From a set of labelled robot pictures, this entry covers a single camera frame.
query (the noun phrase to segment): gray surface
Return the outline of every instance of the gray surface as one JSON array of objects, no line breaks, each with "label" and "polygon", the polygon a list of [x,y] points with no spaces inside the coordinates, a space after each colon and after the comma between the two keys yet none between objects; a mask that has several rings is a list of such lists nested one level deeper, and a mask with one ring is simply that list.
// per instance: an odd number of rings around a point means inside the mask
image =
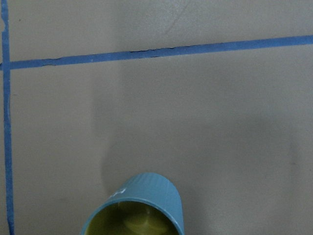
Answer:
[{"label": "gray surface", "polygon": [[130,176],[187,235],[313,232],[313,46],[12,71],[17,235],[79,233]]},{"label": "gray surface", "polygon": [[312,0],[9,1],[11,59],[313,33]]}]

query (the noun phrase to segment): blue painter's tape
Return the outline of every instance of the blue painter's tape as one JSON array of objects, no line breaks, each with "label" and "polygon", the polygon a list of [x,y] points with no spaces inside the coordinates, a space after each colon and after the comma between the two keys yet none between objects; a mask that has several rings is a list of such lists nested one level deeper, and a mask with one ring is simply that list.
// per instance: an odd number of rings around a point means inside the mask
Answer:
[{"label": "blue painter's tape", "polygon": [[6,216],[10,235],[14,235],[13,207],[13,174],[12,174],[12,144],[10,121],[10,45],[9,45],[9,14],[7,0],[1,0],[1,17],[4,21],[2,32],[2,70],[3,70],[3,111],[4,111],[4,160],[6,186]]},{"label": "blue painter's tape", "polygon": [[313,44],[313,35],[228,42],[228,43],[203,44],[203,45],[194,45],[194,46],[186,46],[186,47],[150,49],[150,50],[143,50],[143,51],[123,51],[123,52],[102,53],[102,54],[93,54],[93,55],[68,56],[68,57],[62,57],[58,59],[14,61],[11,63],[11,69],[16,70],[16,69],[26,69],[26,68],[37,68],[37,67],[48,66],[48,65],[53,65],[53,66],[73,65],[73,64],[95,63],[95,62],[116,61],[116,60],[132,60],[132,59],[143,59],[143,58],[153,58],[153,57],[200,54],[200,53],[231,51],[231,50],[260,49],[260,48],[269,48],[269,47],[299,46],[299,45],[309,45],[309,44]]}]

